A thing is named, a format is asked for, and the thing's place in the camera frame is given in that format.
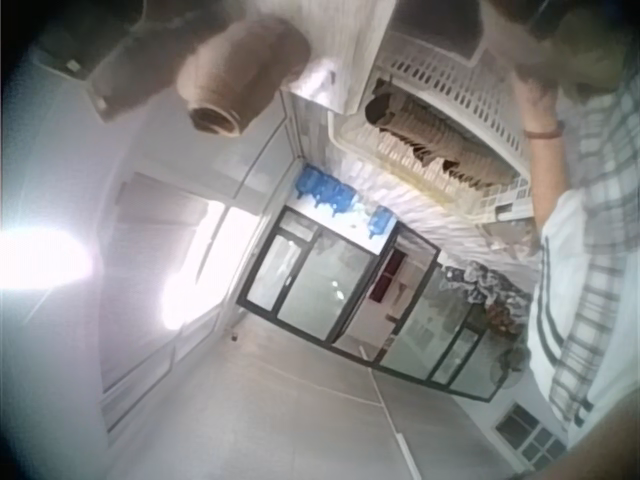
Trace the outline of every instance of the white plastic crate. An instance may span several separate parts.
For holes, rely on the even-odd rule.
[[[351,116],[329,112],[329,136],[343,150],[391,171],[449,211],[473,223],[514,220],[533,214],[528,183],[528,150],[511,103],[511,89],[485,56],[474,68],[424,45],[389,33],[369,78],[361,108]],[[442,160],[424,168],[411,148],[368,124],[364,106],[382,78],[403,88],[481,140],[520,174],[509,186],[477,191],[442,173]]]

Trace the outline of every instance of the small window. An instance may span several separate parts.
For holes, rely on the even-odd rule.
[[[532,469],[537,471],[567,451],[560,440],[518,404],[498,423],[496,431]]]

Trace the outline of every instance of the bracelet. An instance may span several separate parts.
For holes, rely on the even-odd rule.
[[[555,130],[550,132],[530,132],[524,130],[524,136],[530,140],[553,140],[554,138],[560,138],[564,132],[564,122],[559,121]]]

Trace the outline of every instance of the hand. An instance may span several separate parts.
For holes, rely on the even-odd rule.
[[[522,119],[522,127],[535,133],[553,132],[557,129],[557,84],[524,77],[516,73],[513,73],[511,77],[514,97]]]

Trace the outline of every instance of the fan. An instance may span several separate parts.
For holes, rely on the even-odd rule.
[[[489,377],[496,387],[513,388],[524,376],[529,363],[529,350],[515,346],[502,352],[491,365]]]

